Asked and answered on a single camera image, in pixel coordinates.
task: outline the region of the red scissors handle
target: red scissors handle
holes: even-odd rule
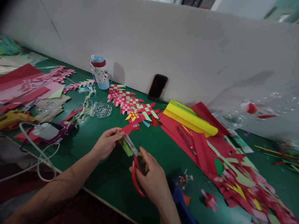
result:
[[[137,157],[134,157],[133,163],[132,163],[132,179],[133,179],[133,185],[136,188],[138,194],[143,197],[143,198],[147,198],[147,195],[145,193],[142,192],[142,190],[140,189],[138,183],[137,183],[137,177],[136,177],[136,167],[137,169],[142,173],[142,175],[144,175],[144,173],[142,172],[142,170],[139,167],[139,163],[137,160]]]

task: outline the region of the smartphone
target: smartphone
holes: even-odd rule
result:
[[[166,76],[156,74],[154,77],[154,80],[152,82],[152,85],[149,89],[147,98],[152,101],[158,101],[163,92],[163,89],[166,86],[167,81],[168,81],[168,78]]]

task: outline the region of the hand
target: hand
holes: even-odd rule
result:
[[[94,152],[100,160],[106,159],[116,145],[116,141],[124,136],[124,133],[117,133],[121,128],[112,128],[105,131],[94,145],[91,152]]]
[[[162,206],[166,206],[168,202],[173,203],[163,168],[144,148],[140,147],[140,151],[147,164],[145,171],[148,173],[146,176],[143,176],[140,171],[136,169],[136,176],[148,198],[158,209]]]

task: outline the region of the paper tassel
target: paper tassel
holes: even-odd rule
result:
[[[140,129],[139,124],[135,124],[133,127],[134,127],[134,131],[137,131]]]
[[[161,123],[159,121],[157,121],[157,119],[153,116],[152,117],[152,123],[150,123],[151,126],[159,126],[161,125]]]
[[[96,110],[96,107],[97,107],[97,102],[95,102],[93,104],[93,107],[90,108],[90,111],[89,111],[89,117],[94,117],[94,111]]]

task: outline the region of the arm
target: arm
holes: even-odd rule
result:
[[[148,198],[156,205],[161,215],[161,224],[180,224],[177,207],[172,199],[163,168],[144,148],[140,147],[140,151],[147,164],[145,170],[147,174],[143,176],[136,169],[137,179]]]
[[[115,141],[123,134],[120,128],[105,131],[93,149],[52,182],[37,192],[22,208],[12,214],[6,223],[43,223],[55,215],[72,199],[99,164],[112,152]]]

